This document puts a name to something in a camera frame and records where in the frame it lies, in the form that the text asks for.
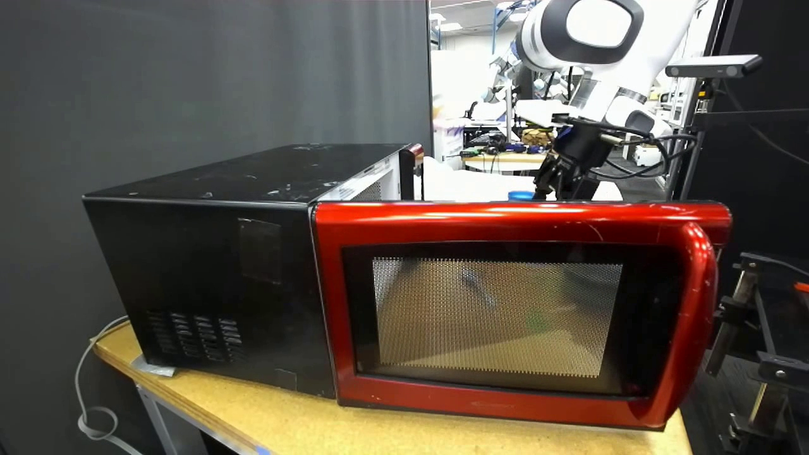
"wooden table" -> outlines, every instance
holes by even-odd
[[[632,433],[576,424],[483,420],[428,411],[340,406],[333,400],[275,389],[259,381],[180,370],[163,378],[135,370],[141,349],[131,325],[107,333],[97,353],[135,378],[146,411],[160,404],[237,453],[254,455],[632,455],[632,453],[690,453],[680,411],[666,433]]]

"gray wall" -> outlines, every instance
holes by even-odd
[[[424,0],[0,0],[9,453],[113,453],[76,433],[76,357],[121,314],[81,191],[285,141],[428,141],[424,17]],[[91,361],[86,397],[160,453],[126,378]]]

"black microwave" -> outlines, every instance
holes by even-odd
[[[333,397],[311,209],[413,199],[410,145],[293,145],[88,191],[149,365]]]

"ceiling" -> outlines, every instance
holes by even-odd
[[[452,36],[470,36],[470,33],[490,33],[490,21],[496,16],[496,6],[503,0],[429,0],[429,9],[445,16],[447,22],[460,22],[464,30]]]

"desk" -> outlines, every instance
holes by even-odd
[[[470,172],[452,169],[442,162],[424,159],[424,194],[428,199],[452,199],[452,202],[489,202],[489,199],[509,199],[509,191],[534,191],[531,174],[498,174],[498,172]],[[603,183],[594,199],[622,199],[622,191],[615,183]]]
[[[464,165],[479,172],[537,172],[546,155],[475,155],[466,157]]]
[[[149,377],[131,367],[141,353],[131,325],[97,344],[97,353],[135,378],[149,418],[155,406],[178,411],[237,453],[254,455],[419,455],[419,453],[690,453],[680,411],[666,433],[630,433],[515,420],[480,420],[428,411],[340,406],[332,400],[283,391],[275,386],[180,370],[173,378]]]

